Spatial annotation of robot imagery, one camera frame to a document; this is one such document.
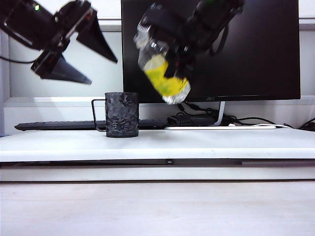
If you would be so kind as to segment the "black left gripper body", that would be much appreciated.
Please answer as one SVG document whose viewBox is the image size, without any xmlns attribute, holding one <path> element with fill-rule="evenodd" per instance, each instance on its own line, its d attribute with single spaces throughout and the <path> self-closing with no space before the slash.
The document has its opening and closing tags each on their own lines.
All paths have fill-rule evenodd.
<svg viewBox="0 0 315 236">
<path fill-rule="evenodd" d="M 51 72 L 58 59 L 63 56 L 63 52 L 70 43 L 70 37 L 77 32 L 78 26 L 84 20 L 89 21 L 94 18 L 97 18 L 97 11 L 87 0 L 75 0 L 63 6 L 54 15 L 57 32 L 31 66 L 32 71 L 39 77 L 44 72 Z"/>
</svg>

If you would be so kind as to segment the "black triangular left gripper finger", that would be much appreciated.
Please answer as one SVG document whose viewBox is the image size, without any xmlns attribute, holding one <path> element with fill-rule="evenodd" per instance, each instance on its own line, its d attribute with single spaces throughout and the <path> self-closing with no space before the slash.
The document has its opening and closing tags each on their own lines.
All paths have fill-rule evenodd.
<svg viewBox="0 0 315 236">
<path fill-rule="evenodd" d="M 117 63 L 118 60 L 111 48 L 109 47 L 107 41 L 105 40 L 102 31 L 100 29 L 98 20 L 94 18 L 93 20 L 84 20 L 77 28 L 78 36 L 76 40 L 93 50 L 94 52 L 100 54 L 101 56 L 107 58 L 108 60 Z"/>
<path fill-rule="evenodd" d="M 44 72 L 40 77 L 42 79 L 70 81 L 87 85 L 92 84 L 92 81 L 88 77 L 67 63 L 63 56 L 58 59 L 51 72 Z"/>
</svg>

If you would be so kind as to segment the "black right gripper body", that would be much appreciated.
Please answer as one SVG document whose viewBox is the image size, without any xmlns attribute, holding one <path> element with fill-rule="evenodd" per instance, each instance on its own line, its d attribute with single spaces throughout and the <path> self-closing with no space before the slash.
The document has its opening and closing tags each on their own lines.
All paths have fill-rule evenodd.
<svg viewBox="0 0 315 236">
<path fill-rule="evenodd" d="M 209 50 L 209 11 L 197 7 L 188 18 L 171 11 L 170 25 L 174 41 L 169 48 L 170 61 L 194 61 L 196 55 Z"/>
</svg>

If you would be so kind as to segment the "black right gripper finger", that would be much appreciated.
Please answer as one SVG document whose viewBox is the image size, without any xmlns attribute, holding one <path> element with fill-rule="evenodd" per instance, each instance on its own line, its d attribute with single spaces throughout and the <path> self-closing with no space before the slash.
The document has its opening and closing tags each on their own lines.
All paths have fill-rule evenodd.
<svg viewBox="0 0 315 236">
<path fill-rule="evenodd" d="M 177 77 L 180 79 L 192 77 L 194 71 L 194 56 L 182 48 L 170 47 L 165 56 L 168 66 L 165 72 L 165 77 L 170 79 Z"/>
<path fill-rule="evenodd" d="M 158 30 L 167 31 L 172 14 L 163 5 L 152 3 L 137 25 L 137 45 L 145 46 Z"/>
</svg>

